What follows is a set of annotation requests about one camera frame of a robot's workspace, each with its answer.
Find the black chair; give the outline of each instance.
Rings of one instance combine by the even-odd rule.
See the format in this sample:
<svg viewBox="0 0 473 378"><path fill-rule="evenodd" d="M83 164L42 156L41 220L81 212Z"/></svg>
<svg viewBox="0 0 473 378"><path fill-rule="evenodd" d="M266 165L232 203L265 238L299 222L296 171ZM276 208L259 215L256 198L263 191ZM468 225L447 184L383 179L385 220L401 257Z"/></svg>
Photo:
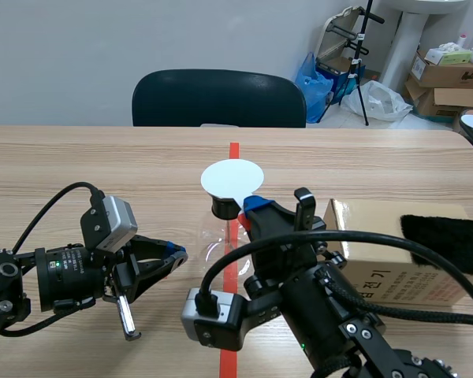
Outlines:
<svg viewBox="0 0 473 378"><path fill-rule="evenodd" d="M136 86L134 126L231 124L305 128L303 93L291 81L260 73L219 69L153 72Z"/></svg>

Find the sink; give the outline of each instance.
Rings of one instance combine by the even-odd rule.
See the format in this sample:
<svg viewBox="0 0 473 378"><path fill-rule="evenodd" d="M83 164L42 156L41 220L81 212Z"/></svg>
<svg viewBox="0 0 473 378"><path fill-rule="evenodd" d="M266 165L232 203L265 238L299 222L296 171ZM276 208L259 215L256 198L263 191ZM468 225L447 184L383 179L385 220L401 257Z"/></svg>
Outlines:
<svg viewBox="0 0 473 378"><path fill-rule="evenodd" d="M467 0L384 0L384 3L402 12L446 14L456 12Z"/></svg>
<svg viewBox="0 0 473 378"><path fill-rule="evenodd" d="M429 15L454 13L468 1L383 0L384 4L402 11L403 16L380 75L380 82L393 91L401 91Z"/></svg>

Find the white wall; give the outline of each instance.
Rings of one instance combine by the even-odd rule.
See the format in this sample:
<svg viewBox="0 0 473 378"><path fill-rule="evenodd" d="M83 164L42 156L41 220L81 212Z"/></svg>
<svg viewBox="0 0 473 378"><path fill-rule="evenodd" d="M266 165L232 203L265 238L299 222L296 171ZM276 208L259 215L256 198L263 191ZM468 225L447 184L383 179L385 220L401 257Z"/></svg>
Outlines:
<svg viewBox="0 0 473 378"><path fill-rule="evenodd" d="M293 78L350 0L0 1L0 124L131 124L149 72Z"/></svg>

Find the black fabric pad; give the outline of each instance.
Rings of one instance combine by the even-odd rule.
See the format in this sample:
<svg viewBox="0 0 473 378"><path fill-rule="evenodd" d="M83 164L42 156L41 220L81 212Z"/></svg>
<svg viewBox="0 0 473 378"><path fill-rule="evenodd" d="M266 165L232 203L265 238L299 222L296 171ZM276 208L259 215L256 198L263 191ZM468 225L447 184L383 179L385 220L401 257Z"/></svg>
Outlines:
<svg viewBox="0 0 473 378"><path fill-rule="evenodd" d="M461 272L473 274L473 220L403 215L406 239L426 246L452 262ZM417 265L431 265L412 255Z"/></svg>

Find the tripod stand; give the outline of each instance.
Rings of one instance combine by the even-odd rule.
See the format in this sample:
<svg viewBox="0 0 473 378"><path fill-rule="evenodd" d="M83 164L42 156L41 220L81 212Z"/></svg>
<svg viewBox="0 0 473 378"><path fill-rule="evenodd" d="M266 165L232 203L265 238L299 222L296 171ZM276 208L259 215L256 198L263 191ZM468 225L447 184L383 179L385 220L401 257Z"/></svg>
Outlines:
<svg viewBox="0 0 473 378"><path fill-rule="evenodd" d="M361 56L362 50L365 50L363 48L363 41L364 41L364 37L365 37L365 33L366 33L368 20L372 19L372 20L378 22L379 24L384 24L384 22L385 22L384 19L382 19L381 17L376 16L373 13L371 13L372 5L373 5L373 0L368 0L368 4L367 4L366 9L364 9L363 7L359 8L359 14L363 15L364 18L363 18L363 24L361 26L361 31L360 31L360 33L355 35L355 38L354 38L354 40L357 40L357 44L354 48L354 50L356 52L354 53L354 58L352 59L352 62L350 64L350 69L348 70L348 75L345 78L345 81L343 82L343 84L339 88L338 92L336 94L334 94L334 96L333 96L333 100L334 100L335 98L338 97L340 92L342 93L342 95L340 97L340 100L338 102L338 105L340 106L341 105L341 100L345 96L345 92L347 91L348 82L350 81L350 79L356 79L357 91L359 93L359 100L361 101L361 107L363 109L364 122L365 122L366 126L368 126L370 123L368 122L368 117L366 115L366 109L364 107L363 95L361 94L361 77L360 77L360 73L361 73L362 59L360 58L360 56ZM344 30L343 28L340 28L339 26L333 25L333 27L330 30L328 30L328 32L334 32L334 33L337 33L338 35L346 37L347 38L347 45L346 46L352 47L352 46L355 45L352 42L353 38L351 38L351 36L354 35L354 34L350 31ZM324 109L324 112L322 113L322 115L318 119L318 122L321 121L321 119L324 117L324 115L326 114L328 109L332 106L332 104L334 103L333 100L331 100L330 103L328 104L328 106Z"/></svg>

